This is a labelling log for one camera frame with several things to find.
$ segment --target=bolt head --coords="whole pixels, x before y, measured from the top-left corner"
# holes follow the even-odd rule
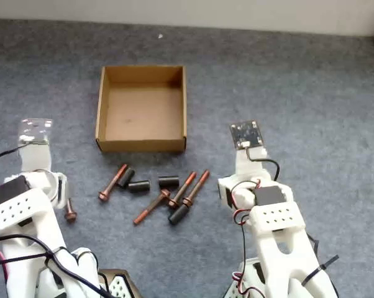
[[[161,194],[164,195],[165,197],[169,197],[170,191],[167,189],[161,189]]]
[[[172,209],[176,209],[177,207],[179,207],[179,204],[174,200],[169,200],[168,206],[171,207]]]
[[[99,192],[99,199],[100,199],[100,201],[107,202],[108,201],[108,196],[107,196],[107,194],[105,194],[103,192]]]
[[[77,215],[76,212],[69,212],[64,215],[64,218],[67,219],[67,222],[74,222]]]

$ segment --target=black wire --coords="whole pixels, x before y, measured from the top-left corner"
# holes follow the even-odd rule
[[[15,149],[11,149],[11,150],[7,150],[7,151],[3,151],[2,153],[0,153],[0,157],[2,157],[2,156],[4,156],[4,155],[11,154],[11,153],[13,153],[13,152],[16,152],[18,149],[23,148],[23,147],[25,147],[25,146],[27,146],[27,145],[30,145],[30,144],[31,144],[31,143],[26,143],[26,144],[24,144],[24,145],[18,146],[18,147],[15,148]]]
[[[107,292],[110,293],[110,287],[108,285],[107,276],[104,273],[98,272],[98,275],[100,275],[104,279],[104,283],[106,284]]]
[[[56,266],[63,273],[67,274],[69,277],[74,278],[75,280],[81,282],[82,284],[84,284],[85,286],[87,286],[88,288],[92,289],[94,292],[98,293],[99,295],[101,295],[105,298],[113,298],[113,296],[110,295],[109,293],[107,293],[104,289],[97,288],[94,284],[92,284],[91,282],[89,282],[85,278],[82,278],[81,276],[75,274],[74,272],[71,272],[70,270],[66,269],[59,262],[55,253],[43,241],[39,240],[38,238],[36,238],[34,236],[31,236],[31,235],[28,235],[28,234],[12,234],[12,235],[0,236],[0,241],[14,239],[14,238],[25,238],[25,239],[29,239],[33,242],[36,242],[38,245],[40,245],[46,251],[46,253],[35,255],[34,256],[35,258],[38,258],[40,256],[46,256],[47,257],[47,261],[45,262],[46,265],[47,265],[49,260],[52,260],[56,264]],[[14,258],[12,261],[21,261],[21,260],[19,260],[19,258]],[[2,263],[8,263],[8,261],[7,260],[0,261],[0,264],[2,264]]]
[[[276,181],[278,179],[278,175],[280,174],[280,164],[277,163],[275,160],[272,160],[270,158],[251,158],[250,157],[250,154],[249,154],[249,148],[246,149],[246,153],[247,153],[247,158],[250,160],[250,161],[253,161],[253,162],[263,162],[263,161],[266,161],[266,162],[269,162],[269,163],[273,163],[275,166],[276,166],[276,171],[275,171],[275,175],[274,175],[274,181]]]
[[[96,260],[96,267],[97,269],[99,269],[99,260],[98,260],[98,257],[92,252],[92,251],[84,251],[82,252],[77,258],[76,258],[76,263],[79,264],[80,263],[80,258],[87,254],[87,253],[90,253],[91,255],[93,255],[94,259]]]
[[[243,180],[243,181],[238,182],[236,185],[234,185],[234,186],[232,187],[232,189],[231,189],[231,191],[230,191],[230,193],[231,193],[231,198],[232,198],[231,203],[234,205],[234,207],[235,207],[236,209],[238,209],[238,207],[235,205],[234,197],[233,197],[233,195],[232,195],[232,192],[234,191],[234,189],[235,189],[238,185],[240,185],[240,184],[242,184],[242,183],[254,183],[255,186],[257,185],[257,183],[256,183],[255,181],[251,181],[251,180]]]
[[[24,261],[24,260],[29,260],[29,259],[40,258],[42,256],[48,256],[48,253],[37,253],[36,255],[20,256],[18,258],[11,258],[11,259],[6,259],[6,260],[1,260],[0,261],[0,265],[6,264],[6,263],[11,263],[11,262],[17,262],[17,261]]]

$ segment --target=open cardboard box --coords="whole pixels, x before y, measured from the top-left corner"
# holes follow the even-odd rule
[[[102,151],[184,151],[183,66],[105,66],[96,142]]]

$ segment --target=black rubber cylinder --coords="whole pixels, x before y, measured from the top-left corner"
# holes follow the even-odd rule
[[[179,176],[160,176],[158,177],[160,189],[175,189],[179,187]]]
[[[180,205],[179,208],[177,208],[176,211],[174,211],[174,213],[172,213],[168,217],[169,222],[172,225],[177,225],[177,223],[180,220],[182,220],[184,216],[186,216],[188,211],[189,211],[189,207],[187,207],[187,205],[184,205],[184,204]]]
[[[127,168],[125,173],[118,180],[118,185],[122,188],[127,188],[128,184],[129,184],[130,180],[132,180],[134,174],[135,174],[134,169]]]
[[[130,182],[127,188],[130,192],[144,192],[144,191],[147,192],[147,191],[150,191],[150,181],[143,180],[143,181]]]

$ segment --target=metal bolt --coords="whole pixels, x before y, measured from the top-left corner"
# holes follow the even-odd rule
[[[154,210],[154,208],[156,208],[156,206],[158,206],[162,200],[164,199],[168,199],[169,200],[169,196],[170,196],[170,191],[167,190],[167,189],[161,189],[161,193],[158,195],[158,197],[156,197],[151,203],[150,205],[148,205],[148,207],[146,209],[144,209],[142,211],[142,213],[140,213],[140,215],[133,221],[133,223],[135,225],[138,225],[139,223],[141,223],[143,221],[143,219],[145,219],[149,213],[151,213],[152,210]]]
[[[179,199],[182,197],[183,194],[185,194],[187,187],[193,182],[194,178],[197,176],[196,172],[191,172],[184,184],[179,188],[178,192],[175,194],[175,196],[168,201],[168,206],[172,209],[176,209],[179,207]]]
[[[197,184],[195,184],[190,194],[183,199],[183,204],[187,205],[188,207],[191,207],[193,205],[194,198],[196,197],[198,191],[201,189],[202,185],[204,185],[208,177],[209,177],[209,171],[206,169],[205,172],[200,177],[200,179],[198,180]]]
[[[76,213],[73,209],[73,205],[71,203],[71,198],[68,198],[67,205],[65,207],[65,215],[64,218],[67,219],[67,222],[73,223],[76,220],[76,216],[78,213]]]
[[[195,196],[197,195],[201,187],[204,185],[208,177],[209,171],[205,170],[205,172],[202,174],[197,184],[195,184],[190,194],[183,199],[183,203],[180,204],[179,207],[174,211],[174,213],[172,213],[168,217],[168,220],[172,225],[176,225],[181,219],[184,218],[184,216],[186,216],[186,214],[189,212],[190,207],[194,204]]]
[[[119,169],[118,173],[113,177],[113,179],[108,184],[107,188],[101,192],[99,192],[99,199],[103,202],[107,202],[110,196],[110,192],[114,188],[115,184],[118,182],[118,180],[122,177],[122,175],[125,173],[128,165],[124,164]]]

